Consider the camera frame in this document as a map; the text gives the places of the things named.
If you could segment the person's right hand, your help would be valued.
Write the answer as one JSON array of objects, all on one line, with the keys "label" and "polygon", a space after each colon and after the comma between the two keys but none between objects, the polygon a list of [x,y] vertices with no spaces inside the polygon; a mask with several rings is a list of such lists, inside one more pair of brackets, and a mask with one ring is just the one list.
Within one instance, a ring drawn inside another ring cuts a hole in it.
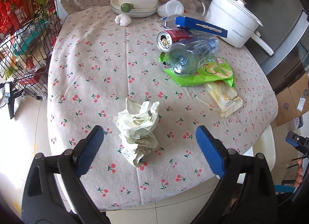
[{"label": "person's right hand", "polygon": [[299,185],[302,183],[302,180],[303,180],[303,176],[302,176],[302,173],[303,173],[302,162],[303,162],[302,159],[299,159],[298,162],[297,162],[298,167],[297,167],[297,173],[296,173],[295,182],[294,182],[294,187],[295,188],[298,188]]}]

